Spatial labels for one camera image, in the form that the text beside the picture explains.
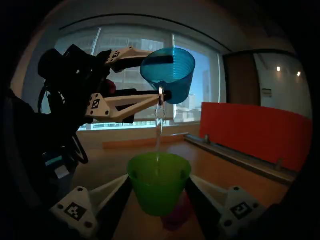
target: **orange panel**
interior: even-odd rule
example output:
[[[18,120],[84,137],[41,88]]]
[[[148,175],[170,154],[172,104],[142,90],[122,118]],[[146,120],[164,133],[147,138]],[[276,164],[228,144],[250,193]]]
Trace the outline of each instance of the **orange panel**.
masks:
[[[299,171],[309,153],[312,121],[299,114],[253,105],[202,103],[200,137]]]

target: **robotic arm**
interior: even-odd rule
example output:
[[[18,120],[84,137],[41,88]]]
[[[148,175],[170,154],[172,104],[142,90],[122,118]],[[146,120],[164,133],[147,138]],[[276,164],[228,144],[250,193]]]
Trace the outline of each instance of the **robotic arm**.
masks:
[[[122,122],[126,119],[128,122],[128,117],[132,116],[129,121],[133,122],[135,113],[157,104],[158,91],[130,89],[110,94],[105,81],[110,69],[118,73],[125,68],[140,66],[150,53],[129,47],[91,56],[72,45],[64,55],[60,55],[51,49],[42,56],[38,66],[40,76],[46,79],[42,94],[48,91],[61,95],[64,113],[68,116],[70,110],[72,119],[77,116],[105,122]],[[172,61],[172,56],[161,56],[154,57],[151,63]],[[170,98],[171,93],[164,91],[164,101]]]

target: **wooden table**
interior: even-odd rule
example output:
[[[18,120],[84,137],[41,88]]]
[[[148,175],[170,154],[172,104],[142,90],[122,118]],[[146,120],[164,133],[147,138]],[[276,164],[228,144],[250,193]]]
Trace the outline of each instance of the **wooden table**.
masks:
[[[240,185],[266,207],[280,202],[288,189],[285,185],[245,170],[183,140],[163,143],[160,150],[184,157],[191,164],[192,174],[207,182],[225,189]],[[154,151],[153,144],[86,150],[89,163],[77,167],[73,187],[84,186],[91,190],[103,185],[126,174],[126,165],[133,156],[151,151]],[[204,237],[194,213],[178,230],[165,230],[159,217],[142,212],[132,191],[114,233],[114,239],[165,240]]]

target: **building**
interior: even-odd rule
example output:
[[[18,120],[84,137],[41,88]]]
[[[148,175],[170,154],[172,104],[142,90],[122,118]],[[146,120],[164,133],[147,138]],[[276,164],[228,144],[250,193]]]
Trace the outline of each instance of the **building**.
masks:
[[[209,70],[202,74],[202,87],[203,87],[203,101],[210,102],[210,76]]]

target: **wall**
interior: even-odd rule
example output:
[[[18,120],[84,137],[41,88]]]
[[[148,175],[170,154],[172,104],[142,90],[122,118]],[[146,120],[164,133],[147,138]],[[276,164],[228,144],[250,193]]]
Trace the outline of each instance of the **wall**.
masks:
[[[312,119],[308,83],[300,62],[275,53],[254,54],[259,75],[260,92],[271,89],[271,97],[261,93],[261,106],[287,110]]]

